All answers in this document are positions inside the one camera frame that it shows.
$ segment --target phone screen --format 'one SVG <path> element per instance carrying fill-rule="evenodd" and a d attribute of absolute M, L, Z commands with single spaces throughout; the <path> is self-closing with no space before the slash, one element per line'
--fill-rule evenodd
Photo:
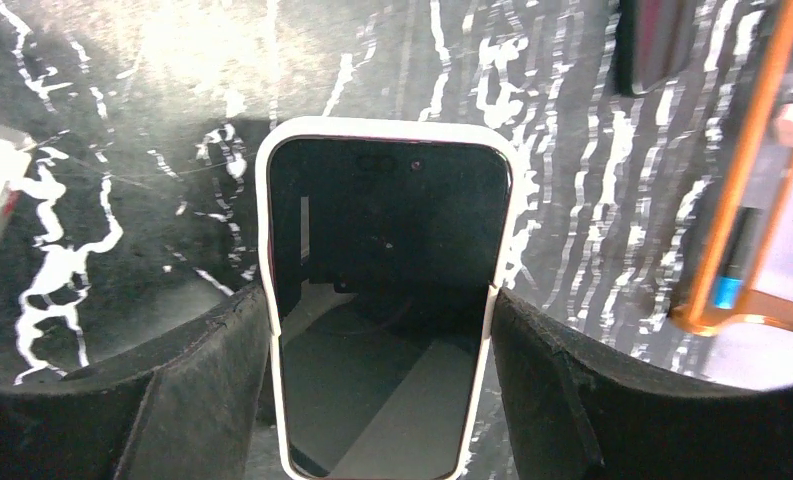
<path fill-rule="evenodd" d="M 300 475 L 454 472 L 510 185 L 484 146 L 303 138 L 275 150 L 280 380 Z"/>

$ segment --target black device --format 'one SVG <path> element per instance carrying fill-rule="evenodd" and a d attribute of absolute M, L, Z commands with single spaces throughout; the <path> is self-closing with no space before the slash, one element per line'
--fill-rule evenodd
<path fill-rule="evenodd" d="M 519 158 L 472 125 L 302 118 L 265 140 L 259 253 L 292 478 L 460 476 Z"/>
<path fill-rule="evenodd" d="M 621 94 L 645 95 L 690 62 L 697 0 L 621 0 L 616 79 Z"/>

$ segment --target black and white marble pattern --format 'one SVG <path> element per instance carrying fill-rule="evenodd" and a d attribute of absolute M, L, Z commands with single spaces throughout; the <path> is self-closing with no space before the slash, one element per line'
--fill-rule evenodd
<path fill-rule="evenodd" d="M 685 374 L 666 319 L 765 2 L 699 2 L 694 61 L 611 86 L 607 0 L 0 0 L 0 123 L 40 148 L 0 250 L 0 383 L 145 341 L 257 275 L 252 165 L 278 122 L 487 125 L 529 159 L 509 286 Z M 516 478 L 495 369 L 464 478 Z M 252 478 L 282 478 L 274 432 Z"/>

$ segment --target orange frame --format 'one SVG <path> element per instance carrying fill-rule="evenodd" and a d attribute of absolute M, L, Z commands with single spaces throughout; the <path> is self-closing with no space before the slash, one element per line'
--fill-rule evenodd
<path fill-rule="evenodd" d="M 723 310 L 709 305 L 711 287 L 723 258 L 792 50 L 793 0 L 785 0 L 758 72 L 752 107 L 744 119 L 732 165 L 723 185 L 722 197 L 708 233 L 702 255 L 704 260 L 691 283 L 689 301 L 670 312 L 672 321 L 690 333 L 712 336 L 726 326 L 740 322 L 760 323 L 793 331 L 793 302 L 754 289 L 793 187 L 793 151 L 786 176 L 773 204 L 770 223 L 764 232 L 748 280 L 738 295 L 735 308 Z"/>

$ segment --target white phone case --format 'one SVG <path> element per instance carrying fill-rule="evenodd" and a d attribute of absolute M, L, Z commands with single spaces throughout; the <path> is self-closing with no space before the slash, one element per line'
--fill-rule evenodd
<path fill-rule="evenodd" d="M 464 471 L 468 455 L 470 437 L 475 425 L 476 408 L 478 406 L 484 369 L 490 348 L 490 325 L 493 308 L 499 288 L 502 286 L 503 272 L 508 262 L 510 242 L 513 235 L 514 221 L 517 212 L 511 209 L 512 204 L 520 203 L 522 179 L 525 174 L 524 161 L 514 147 L 495 131 L 476 125 L 419 123 L 396 120 L 369 120 L 359 118 L 336 117 L 299 117 L 279 125 L 264 139 L 258 149 L 255 160 L 255 191 L 258 203 L 258 260 L 260 263 L 261 280 L 266 293 L 270 326 L 272 329 L 270 358 L 272 363 L 272 380 L 275 393 L 275 415 L 278 430 L 279 452 L 284 471 L 294 480 L 316 480 L 305 477 L 293 469 L 290 461 L 287 440 L 287 424 L 284 412 L 284 395 L 281 381 L 281 355 L 279 355 L 279 337 L 281 326 L 278 317 L 278 305 L 275 298 L 275 287 L 272 281 L 272 260 L 270 258 L 270 234 L 272 224 L 269 208 L 269 192 L 267 170 L 273 153 L 282 144 L 298 138 L 332 138 L 332 139 L 365 139 L 387 140 L 421 143 L 448 143 L 462 145 L 481 145 L 494 149 L 505 159 L 510 172 L 510 196 L 506 210 L 502 241 L 496 260 L 493 281 L 488 289 L 487 303 L 484 308 L 484 325 L 481 334 L 479 358 L 476 364 L 473 387 L 470 393 L 467 421 L 458 453 L 458 461 L 452 475 L 445 480 L 458 478 Z"/>

